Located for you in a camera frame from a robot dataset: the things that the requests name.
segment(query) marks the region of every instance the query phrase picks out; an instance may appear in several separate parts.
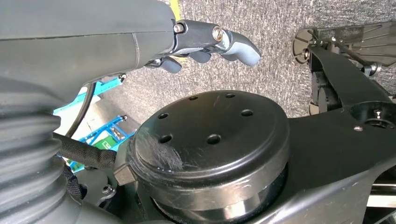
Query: gray carpet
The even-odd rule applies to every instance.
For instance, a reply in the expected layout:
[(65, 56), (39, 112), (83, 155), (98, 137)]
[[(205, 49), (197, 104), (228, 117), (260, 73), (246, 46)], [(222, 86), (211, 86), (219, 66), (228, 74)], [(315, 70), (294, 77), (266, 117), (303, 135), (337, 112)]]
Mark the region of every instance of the gray carpet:
[[(262, 51), (255, 67), (214, 56), (206, 64), (188, 59), (180, 73), (140, 69), (104, 94), (138, 122), (179, 98), (210, 90), (243, 90), (276, 101), (289, 117), (307, 115), (311, 75), (294, 61), (295, 33), (307, 26), (333, 27), (396, 20), (396, 0), (180, 0), (181, 17), (217, 23), (240, 32)], [(396, 93), (396, 68), (380, 84)]]

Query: blue bracket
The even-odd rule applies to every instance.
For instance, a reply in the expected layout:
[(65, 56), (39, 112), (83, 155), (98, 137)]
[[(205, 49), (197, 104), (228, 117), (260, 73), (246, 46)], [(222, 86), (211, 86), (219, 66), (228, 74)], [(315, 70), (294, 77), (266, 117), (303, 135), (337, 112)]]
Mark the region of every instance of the blue bracket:
[[(113, 79), (113, 80), (110, 80), (108, 82), (105, 82), (105, 83), (101, 82), (101, 81), (97, 81), (96, 82), (95, 91), (93, 92), (93, 95), (97, 96), (99, 94), (102, 94), (102, 93), (106, 92), (107, 90), (110, 90), (110, 89), (112, 89), (114, 87), (117, 87), (117, 86), (121, 85), (121, 83), (122, 83), (121, 79), (118, 78), (118, 77)], [(58, 113), (59, 111), (65, 110), (65, 109), (67, 109), (69, 107), (72, 107), (72, 106), (74, 106), (76, 104), (82, 103), (84, 101), (84, 99), (85, 99), (85, 96), (86, 96), (86, 92), (79, 94), (73, 100), (73, 102), (69, 103), (68, 105), (66, 105), (64, 107), (61, 107), (61, 108), (58, 108), (58, 109), (54, 110), (54, 114)]]
[[(116, 145), (112, 146), (111, 150), (117, 151), (118, 150), (118, 145), (124, 142), (126, 139), (129, 137), (133, 136), (135, 132), (132, 132), (131, 134), (127, 134), (125, 131), (123, 131), (118, 124), (122, 121), (125, 120), (124, 116), (117, 116), (115, 119), (110, 121), (109, 123), (103, 125), (102, 127), (98, 128), (97, 130), (93, 131), (89, 135), (81, 138), (79, 141), (87, 143), (88, 145), (92, 145), (95, 140), (99, 137), (100, 134), (103, 132), (107, 132), (109, 135), (111, 135), (114, 140), (117, 142)], [(117, 129), (119, 133), (123, 135), (122, 138), (114, 134), (114, 129)]]

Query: mounting hole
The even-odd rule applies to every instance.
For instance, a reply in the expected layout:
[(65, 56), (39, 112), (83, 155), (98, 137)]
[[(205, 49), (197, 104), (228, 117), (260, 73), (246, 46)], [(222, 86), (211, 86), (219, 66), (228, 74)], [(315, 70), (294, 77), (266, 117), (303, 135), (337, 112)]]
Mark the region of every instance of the mounting hole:
[(168, 113), (160, 114), (160, 116), (158, 116), (158, 119), (164, 119), (164, 118), (167, 117), (168, 115), (169, 115)]
[(244, 117), (249, 117), (249, 116), (252, 116), (252, 115), (253, 115), (253, 111), (252, 111), (252, 110), (249, 110), (249, 109), (246, 109), (246, 110), (243, 110), (240, 114), (241, 114), (242, 116), (244, 116)]
[(171, 139), (172, 139), (172, 136), (170, 136), (170, 135), (165, 135), (165, 136), (162, 136), (162, 137), (159, 139), (159, 142), (160, 142), (161, 144), (163, 144), (163, 143), (166, 143), (166, 142), (170, 141)]
[(228, 93), (226, 95), (226, 98), (233, 98), (233, 97), (235, 97), (235, 94), (233, 94), (233, 93)]
[(208, 142), (208, 144), (216, 145), (217, 143), (220, 142), (220, 140), (221, 140), (221, 136), (220, 135), (211, 134), (211, 135), (209, 135), (209, 137), (207, 139), (207, 142)]

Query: metal screw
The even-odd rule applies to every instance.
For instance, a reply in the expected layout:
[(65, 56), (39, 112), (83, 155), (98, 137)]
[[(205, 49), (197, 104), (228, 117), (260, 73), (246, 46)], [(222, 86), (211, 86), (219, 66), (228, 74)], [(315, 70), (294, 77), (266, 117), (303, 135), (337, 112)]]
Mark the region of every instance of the metal screw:
[(214, 40), (221, 41), (223, 40), (223, 30), (219, 26), (215, 26), (212, 31), (212, 35)]
[(184, 32), (184, 26), (182, 24), (178, 23), (175, 26), (173, 26), (173, 31), (176, 34), (180, 34), (180, 33)]
[(106, 186), (102, 189), (102, 193), (103, 193), (103, 194), (108, 194), (108, 193), (110, 193), (110, 192), (112, 192), (112, 191), (113, 191), (113, 188), (112, 188), (112, 186), (110, 186), (109, 184), (106, 185)]
[(308, 59), (310, 57), (310, 52), (308, 49), (304, 49), (304, 59)]
[(381, 110), (374, 110), (374, 113), (377, 115), (377, 119), (381, 118)]
[(362, 132), (362, 131), (363, 131), (363, 127), (361, 127), (361, 126), (355, 126), (355, 127), (354, 127), (354, 130), (357, 131), (357, 132)]

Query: robotic hand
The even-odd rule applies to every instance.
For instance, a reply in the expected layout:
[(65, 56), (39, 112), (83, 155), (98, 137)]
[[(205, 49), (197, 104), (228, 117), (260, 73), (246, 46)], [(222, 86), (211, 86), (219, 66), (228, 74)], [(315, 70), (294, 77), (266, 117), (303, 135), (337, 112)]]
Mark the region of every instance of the robotic hand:
[(240, 60), (246, 65), (255, 65), (261, 54), (257, 47), (244, 35), (222, 29), (213, 23), (180, 20), (174, 26), (173, 48), (150, 60), (145, 67), (163, 68), (177, 73), (182, 66), (170, 56), (191, 57), (199, 63), (206, 63), (218, 53), (228, 61)]

